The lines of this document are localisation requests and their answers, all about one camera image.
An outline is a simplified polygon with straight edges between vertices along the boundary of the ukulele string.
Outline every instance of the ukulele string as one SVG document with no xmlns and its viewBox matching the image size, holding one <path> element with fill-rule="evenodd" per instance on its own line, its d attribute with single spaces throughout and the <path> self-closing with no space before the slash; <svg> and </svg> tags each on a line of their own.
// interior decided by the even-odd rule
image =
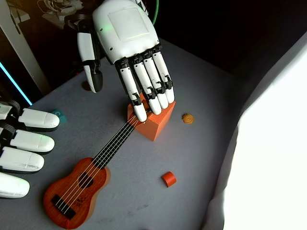
<svg viewBox="0 0 307 230">
<path fill-rule="evenodd" d="M 138 123 L 138 120 L 136 120 L 133 124 L 132 124 L 132 129 L 131 130 L 127 130 L 127 131 L 129 131 L 129 133 L 127 134 L 127 136 L 134 130 L 134 128 L 136 127 L 136 124 Z M 100 171 L 100 168 L 98 168 L 98 171 L 95 173 L 95 175 L 92 177 L 92 179 L 94 179 L 94 177 L 99 173 L 99 171 Z M 79 195 L 77 195 L 77 197 L 74 199 L 74 201 L 68 206 L 68 208 L 65 210 L 65 212 L 64 212 L 64 214 L 67 212 L 67 210 L 71 207 L 71 205 L 78 199 L 78 197 L 80 196 L 80 194 L 83 192 L 83 190 L 89 185 L 89 183 L 91 182 L 91 180 L 87 183 L 87 185 L 82 189 L 82 191 L 79 193 Z M 78 189 L 76 192 L 75 192 L 75 194 L 70 198 L 70 200 L 68 201 L 68 202 L 70 202 L 71 201 L 71 199 L 77 194 L 77 192 L 79 191 L 80 189 Z"/>
<path fill-rule="evenodd" d="M 135 118 L 135 116 L 133 116 L 132 118 L 130 118 L 130 119 L 123 125 L 123 127 L 120 128 L 120 130 L 119 130 L 119 131 L 114 135 L 114 137 L 106 144 L 106 146 L 104 146 L 103 149 L 99 151 L 99 153 L 96 155 L 96 157 L 95 157 L 93 160 L 96 160 L 96 158 L 99 157 L 99 154 L 102 153 L 102 152 L 105 150 L 105 148 L 107 147 L 107 145 L 115 138 L 115 136 L 116 136 L 119 132 L 121 132 L 122 129 L 126 129 L 125 126 L 126 126 L 127 124 L 129 124 L 130 121 L 133 120 L 134 118 Z M 80 176 L 83 175 L 83 173 L 85 173 L 86 170 L 87 170 L 90 166 L 91 166 L 91 164 L 89 164 L 89 165 L 86 167 L 86 169 L 80 174 Z M 59 200 L 57 201 L 56 205 L 58 205 L 58 203 L 59 203 L 60 200 L 63 200 L 63 201 L 62 201 L 62 203 L 59 205 L 59 207 L 61 207 L 61 205 L 63 205 L 63 203 L 65 202 L 66 198 L 67 198 L 67 197 L 75 190 L 75 188 L 78 186 L 78 180 L 79 180 L 80 176 L 78 176 L 78 179 L 67 189 L 67 191 L 64 193 L 64 195 L 61 197 L 61 199 L 59 199 Z M 63 199 L 64 196 L 69 192 L 69 190 L 73 187 L 73 185 L 74 185 L 75 183 L 77 183 L 76 187 L 67 195 L 67 197 L 66 197 L 65 199 Z"/>
<path fill-rule="evenodd" d="M 136 120 L 136 121 L 132 124 L 132 130 L 131 130 L 131 132 L 132 132 L 133 129 L 135 128 L 134 125 L 136 125 L 137 123 L 138 123 L 138 120 Z M 82 186 L 83 186 L 86 182 L 87 182 L 87 180 L 85 180 L 85 181 L 82 183 L 82 185 L 79 186 L 79 188 L 77 189 L 77 191 L 76 191 L 76 192 L 71 196 L 71 198 L 66 202 L 66 204 L 65 204 L 64 207 L 61 209 L 61 211 L 63 211 L 63 209 L 64 209 L 64 208 L 67 206 L 67 204 L 73 199 L 73 197 L 78 193 L 78 191 L 80 190 L 80 188 L 82 188 Z M 65 210 L 64 214 L 67 212 L 67 210 L 70 208 L 71 205 L 68 206 L 68 208 Z"/>
</svg>

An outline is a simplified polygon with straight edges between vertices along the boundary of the sound hole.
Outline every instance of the sound hole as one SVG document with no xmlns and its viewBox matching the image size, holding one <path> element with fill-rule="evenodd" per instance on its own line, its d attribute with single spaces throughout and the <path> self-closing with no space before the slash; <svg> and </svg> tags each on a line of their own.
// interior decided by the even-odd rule
<svg viewBox="0 0 307 230">
<path fill-rule="evenodd" d="M 92 177 L 88 176 L 86 172 L 83 172 L 79 176 L 78 184 L 80 188 L 88 188 L 94 183 Z"/>
</svg>

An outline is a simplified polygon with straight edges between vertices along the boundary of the orange box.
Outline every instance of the orange box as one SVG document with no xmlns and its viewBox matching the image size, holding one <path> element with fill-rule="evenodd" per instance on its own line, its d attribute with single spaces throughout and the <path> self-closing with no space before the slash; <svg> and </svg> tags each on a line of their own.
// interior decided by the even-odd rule
<svg viewBox="0 0 307 230">
<path fill-rule="evenodd" d="M 143 104 L 146 104 L 146 100 L 143 94 L 140 94 L 141 101 Z M 173 109 L 175 107 L 176 101 L 169 104 L 166 109 L 162 109 L 162 112 L 159 115 L 151 115 L 147 118 L 144 124 L 137 126 L 135 129 L 141 133 L 143 136 L 147 137 L 148 139 L 154 141 L 159 136 L 165 125 L 167 124 Z M 133 113 L 133 108 L 131 104 L 128 105 L 128 119 L 130 115 Z"/>
</svg>

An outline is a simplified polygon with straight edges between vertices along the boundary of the ukulele body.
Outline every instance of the ukulele body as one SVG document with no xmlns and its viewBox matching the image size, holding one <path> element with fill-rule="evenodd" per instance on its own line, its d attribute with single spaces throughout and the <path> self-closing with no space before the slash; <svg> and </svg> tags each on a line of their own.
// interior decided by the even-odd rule
<svg viewBox="0 0 307 230">
<path fill-rule="evenodd" d="M 67 177 L 56 181 L 46 190 L 44 195 L 46 213 L 62 228 L 79 227 L 93 214 L 97 195 L 107 185 L 110 176 L 107 167 L 99 169 L 94 166 L 93 158 L 82 159 Z"/>
</svg>

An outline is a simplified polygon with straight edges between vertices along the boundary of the red string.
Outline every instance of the red string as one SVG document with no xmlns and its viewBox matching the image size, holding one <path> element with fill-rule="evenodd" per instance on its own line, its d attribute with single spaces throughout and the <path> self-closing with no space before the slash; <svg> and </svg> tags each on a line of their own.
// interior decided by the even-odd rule
<svg viewBox="0 0 307 230">
<path fill-rule="evenodd" d="M 67 221 L 66 221 L 66 227 L 65 227 L 66 230 L 69 230 L 69 229 L 68 229 L 68 224 L 69 224 L 69 219 L 67 219 Z"/>
</svg>

